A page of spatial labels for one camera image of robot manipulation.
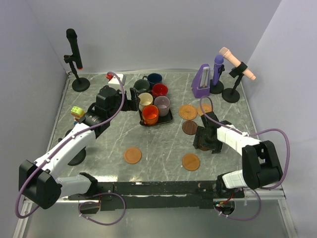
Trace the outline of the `light wood coaster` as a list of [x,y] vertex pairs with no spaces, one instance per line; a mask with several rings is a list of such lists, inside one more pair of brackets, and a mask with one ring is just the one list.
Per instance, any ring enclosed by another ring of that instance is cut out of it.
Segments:
[[200,159],[195,154],[185,154],[182,158],[182,166],[188,171],[195,171],[200,167]]
[[142,158],[142,152],[137,147],[129,147],[124,152],[124,160],[129,164],[136,164],[138,163]]

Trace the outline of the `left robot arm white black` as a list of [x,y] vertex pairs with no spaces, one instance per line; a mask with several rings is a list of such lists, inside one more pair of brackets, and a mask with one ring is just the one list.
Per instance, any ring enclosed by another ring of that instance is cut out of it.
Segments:
[[140,99],[130,88],[131,99],[125,92],[103,87],[74,128],[53,149],[36,161],[24,161],[19,167],[19,194],[43,209],[53,206],[65,196],[81,194],[93,199],[98,193],[98,181],[88,173],[62,178],[61,172],[85,148],[93,143],[120,111],[138,111]]

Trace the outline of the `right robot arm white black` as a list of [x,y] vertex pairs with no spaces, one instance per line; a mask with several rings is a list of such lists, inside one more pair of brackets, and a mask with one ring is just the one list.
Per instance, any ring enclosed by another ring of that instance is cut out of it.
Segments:
[[234,189],[257,189],[282,179],[283,171],[275,145],[267,140],[252,138],[239,131],[228,121],[219,121],[214,112],[201,116],[203,126],[198,126],[193,146],[220,153],[223,144],[242,156],[242,169],[217,176],[216,191],[228,197]]

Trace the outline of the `dark wood coaster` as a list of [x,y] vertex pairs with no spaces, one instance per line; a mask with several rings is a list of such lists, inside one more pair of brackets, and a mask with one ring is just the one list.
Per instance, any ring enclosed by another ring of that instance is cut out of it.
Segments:
[[182,130],[187,135],[196,134],[197,128],[198,128],[198,125],[192,120],[187,120],[182,124]]
[[199,148],[200,150],[202,150],[202,151],[208,151],[208,150],[209,150],[209,148],[204,147],[204,146],[199,146],[198,148]]

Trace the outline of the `woven rattan coaster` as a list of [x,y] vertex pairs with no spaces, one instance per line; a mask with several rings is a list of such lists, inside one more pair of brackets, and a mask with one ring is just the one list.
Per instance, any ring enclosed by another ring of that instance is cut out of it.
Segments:
[[193,120],[197,114],[197,109],[192,105],[186,104],[179,108],[179,115],[185,120]]
[[[205,113],[212,112],[212,106],[210,104],[202,104],[202,108],[203,108]],[[198,105],[198,107],[197,107],[197,113],[199,116],[203,115],[203,112],[201,110],[200,105]]]

